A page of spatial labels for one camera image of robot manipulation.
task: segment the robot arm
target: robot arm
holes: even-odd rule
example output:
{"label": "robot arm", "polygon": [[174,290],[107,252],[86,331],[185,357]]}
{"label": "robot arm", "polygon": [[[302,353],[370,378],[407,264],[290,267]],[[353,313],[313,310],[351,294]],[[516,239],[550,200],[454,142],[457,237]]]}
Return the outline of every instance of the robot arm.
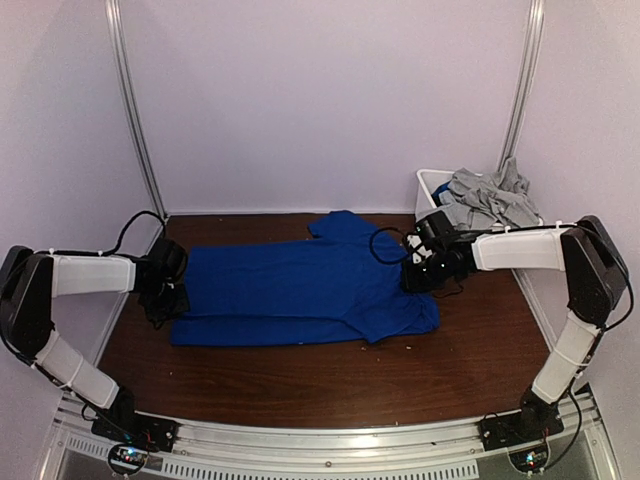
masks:
{"label": "robot arm", "polygon": [[[566,272],[566,324],[523,395],[522,411],[511,423],[520,441],[535,439],[547,428],[557,429],[557,403],[586,367],[627,285],[627,268],[600,220],[587,216],[575,225],[466,234],[455,231],[446,216],[436,212],[416,224],[409,242],[416,253],[403,263],[402,286],[408,292],[429,292],[441,288],[449,277],[461,280],[479,270],[545,268]],[[486,433],[489,427],[482,428]]]}
{"label": "robot arm", "polygon": [[[143,257],[12,247],[0,268],[2,339],[22,361],[103,411],[107,423],[136,431],[133,396],[60,336],[51,321],[51,300],[93,292],[139,293],[147,318],[158,325],[189,310],[186,290],[176,284],[186,261],[186,251],[164,238]],[[121,432],[111,434],[122,438]]]}

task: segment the white wall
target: white wall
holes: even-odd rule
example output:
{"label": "white wall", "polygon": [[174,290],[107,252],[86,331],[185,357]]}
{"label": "white wall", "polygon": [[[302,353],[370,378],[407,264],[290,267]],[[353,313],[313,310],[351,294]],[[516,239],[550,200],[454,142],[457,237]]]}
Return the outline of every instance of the white wall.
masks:
{"label": "white wall", "polygon": [[124,2],[167,209],[407,212],[419,168],[493,170],[529,3]]}
{"label": "white wall", "polygon": [[[0,256],[11,245],[107,248],[150,206],[118,91],[104,2],[0,5]],[[142,253],[155,226],[132,229]],[[57,299],[63,336],[95,358],[116,297]],[[30,479],[59,394],[0,348],[0,477]]]}
{"label": "white wall", "polygon": [[[519,165],[547,220],[600,216],[640,292],[640,3],[547,2],[538,71],[518,148]],[[558,334],[561,275],[531,279]],[[626,309],[622,302],[618,318]],[[640,471],[640,312],[611,331],[588,376],[623,478]]]}

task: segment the gray clothing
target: gray clothing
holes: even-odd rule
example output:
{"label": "gray clothing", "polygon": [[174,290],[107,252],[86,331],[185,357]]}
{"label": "gray clothing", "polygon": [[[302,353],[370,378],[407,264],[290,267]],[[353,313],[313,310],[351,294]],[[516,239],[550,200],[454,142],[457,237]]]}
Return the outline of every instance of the gray clothing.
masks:
{"label": "gray clothing", "polygon": [[529,180],[518,173],[515,157],[491,174],[456,171],[438,208],[458,230],[485,230],[500,222],[512,227],[539,224],[538,209],[527,196]]}

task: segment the blue t-shirt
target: blue t-shirt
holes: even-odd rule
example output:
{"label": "blue t-shirt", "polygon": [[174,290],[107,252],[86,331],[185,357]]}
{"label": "blue t-shirt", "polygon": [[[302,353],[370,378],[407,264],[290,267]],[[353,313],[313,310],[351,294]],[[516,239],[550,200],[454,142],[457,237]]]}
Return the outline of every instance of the blue t-shirt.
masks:
{"label": "blue t-shirt", "polygon": [[[351,212],[309,225],[313,240],[191,250],[185,285],[191,311],[172,328],[174,345],[329,343],[429,332],[439,325],[430,295],[400,288],[400,265],[369,251],[376,227]],[[387,234],[383,258],[404,250]]]}

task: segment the black mounting bracket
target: black mounting bracket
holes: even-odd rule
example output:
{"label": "black mounting bracket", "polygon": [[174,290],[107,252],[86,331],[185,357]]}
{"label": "black mounting bracket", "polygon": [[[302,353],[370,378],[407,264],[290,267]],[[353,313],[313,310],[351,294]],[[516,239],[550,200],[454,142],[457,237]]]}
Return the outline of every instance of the black mounting bracket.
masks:
{"label": "black mounting bracket", "polygon": [[113,424],[100,417],[93,421],[91,433],[116,442],[126,440],[134,447],[142,449],[147,449],[148,445],[151,444],[156,446],[161,452],[171,453],[173,442],[178,432],[178,424],[176,422],[165,418],[136,413],[133,423],[132,430],[134,432],[140,432],[142,436],[146,437],[144,442],[137,441],[136,439],[123,439],[122,432],[119,429],[114,428]]}
{"label": "black mounting bracket", "polygon": [[[546,423],[547,436],[564,431],[564,424],[557,408],[554,413]],[[522,429],[522,412],[484,418],[478,424],[478,429],[485,452],[537,442],[542,439],[542,432],[528,432]]]}

